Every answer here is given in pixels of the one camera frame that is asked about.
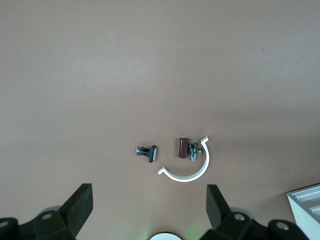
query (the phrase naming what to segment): white plastic bin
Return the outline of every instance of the white plastic bin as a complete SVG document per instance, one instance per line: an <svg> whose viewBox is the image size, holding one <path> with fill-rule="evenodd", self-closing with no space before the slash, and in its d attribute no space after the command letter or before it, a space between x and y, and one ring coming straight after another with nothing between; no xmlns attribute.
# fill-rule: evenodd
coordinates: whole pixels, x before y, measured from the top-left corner
<svg viewBox="0 0 320 240"><path fill-rule="evenodd" d="M287 194L296 224L310 240L320 239L320 184Z"/></svg>

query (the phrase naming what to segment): dark cylindrical object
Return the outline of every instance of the dark cylindrical object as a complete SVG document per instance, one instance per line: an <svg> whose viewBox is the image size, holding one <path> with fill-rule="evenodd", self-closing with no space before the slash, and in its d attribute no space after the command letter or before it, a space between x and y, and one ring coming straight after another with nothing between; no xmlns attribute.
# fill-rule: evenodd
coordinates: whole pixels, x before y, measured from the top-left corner
<svg viewBox="0 0 320 240"><path fill-rule="evenodd" d="M179 158L186 159L188 157L188 138L180 138L179 142Z"/></svg>

